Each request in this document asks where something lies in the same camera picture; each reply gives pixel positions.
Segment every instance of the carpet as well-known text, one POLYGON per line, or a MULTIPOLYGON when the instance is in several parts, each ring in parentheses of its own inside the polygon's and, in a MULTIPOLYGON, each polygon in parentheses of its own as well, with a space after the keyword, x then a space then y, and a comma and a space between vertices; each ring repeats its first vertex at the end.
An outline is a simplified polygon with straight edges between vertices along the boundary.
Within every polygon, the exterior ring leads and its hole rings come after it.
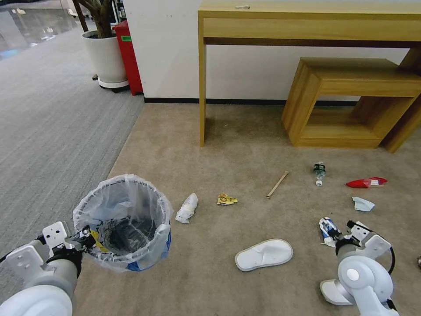
MULTIPOLYGON (((111 170, 143 106, 92 81, 81 29, 0 62, 0 255, 29 242, 111 170)), ((0 299, 21 286, 0 267, 0 299)))
MULTIPOLYGON (((319 219, 330 216, 342 230, 349 219, 360 220, 392 243, 392 298, 401 315, 417 315, 421 130, 395 154, 383 148, 294 148, 281 112, 276 106, 208 105, 205 146, 199 148, 197 104, 146 104, 109 177, 134 173, 151 181, 175 211, 195 192, 196 213, 189 225, 173 218, 168 258, 145 272, 118 274, 85 257, 75 314, 359 315, 354 306, 330 305, 319 290, 320 281, 337 274, 335 251, 320 244, 318 228, 319 219), (322 187, 312 173, 317 161, 327 169, 322 187), (285 170, 289 175, 266 199, 285 170), (389 182, 373 189, 345 186, 370 176, 389 182), (216 205, 222 192, 238 203, 216 205), (355 211, 352 196, 376 207, 355 211), (270 238, 292 245, 290 262, 237 269, 237 252, 270 238)), ((388 269, 390 255, 381 262, 388 269)))

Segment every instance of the yellow wrapper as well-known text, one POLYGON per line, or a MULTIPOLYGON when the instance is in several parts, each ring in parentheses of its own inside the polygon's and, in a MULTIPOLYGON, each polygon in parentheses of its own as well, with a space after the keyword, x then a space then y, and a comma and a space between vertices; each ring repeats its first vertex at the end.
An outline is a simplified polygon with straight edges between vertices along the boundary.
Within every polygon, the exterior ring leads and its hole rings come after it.
POLYGON ((235 197, 229 197, 225 193, 221 193, 218 196, 217 205, 231 205, 231 204, 234 204, 234 203, 237 203, 237 202, 238 202, 238 200, 235 197))
POLYGON ((95 245, 101 250, 101 252, 102 253, 107 253, 107 252, 110 252, 107 248, 105 248, 103 245, 102 245, 102 243, 100 243, 99 241, 98 241, 98 238, 99 238, 99 234, 96 232, 96 231, 93 231, 93 230, 91 230, 91 235, 92 235, 92 237, 95 239, 95 241, 96 241, 96 243, 95 243, 95 245))

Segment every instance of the green label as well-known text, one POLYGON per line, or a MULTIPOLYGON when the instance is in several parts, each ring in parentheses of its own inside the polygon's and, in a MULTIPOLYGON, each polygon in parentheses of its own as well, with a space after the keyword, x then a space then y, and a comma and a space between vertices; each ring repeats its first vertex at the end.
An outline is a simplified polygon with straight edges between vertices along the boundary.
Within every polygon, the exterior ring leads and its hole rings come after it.
POLYGON ((127 36, 127 35, 122 35, 121 36, 121 41, 122 42, 131 42, 132 41, 132 37, 131 36, 127 36))

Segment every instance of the garbage bag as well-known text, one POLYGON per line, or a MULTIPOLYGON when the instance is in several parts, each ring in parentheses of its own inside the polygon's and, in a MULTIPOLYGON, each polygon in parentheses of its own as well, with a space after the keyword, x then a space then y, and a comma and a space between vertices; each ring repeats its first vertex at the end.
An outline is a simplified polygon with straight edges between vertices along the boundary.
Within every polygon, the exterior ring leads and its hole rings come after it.
POLYGON ((88 253, 115 271, 142 271, 167 257, 170 202, 136 175, 101 182, 73 211, 75 230, 89 224, 96 247, 88 253))

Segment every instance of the red bin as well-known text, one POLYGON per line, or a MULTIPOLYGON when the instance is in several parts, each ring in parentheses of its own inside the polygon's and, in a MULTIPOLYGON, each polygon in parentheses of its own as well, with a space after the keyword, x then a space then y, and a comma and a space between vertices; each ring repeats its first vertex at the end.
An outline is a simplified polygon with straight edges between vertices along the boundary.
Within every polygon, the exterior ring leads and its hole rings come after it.
POLYGON ((132 95, 143 93, 142 81, 140 80, 135 51, 133 50, 132 37, 130 36, 127 21, 119 23, 114 26, 113 29, 115 30, 121 56, 123 57, 130 91, 132 92, 132 95))

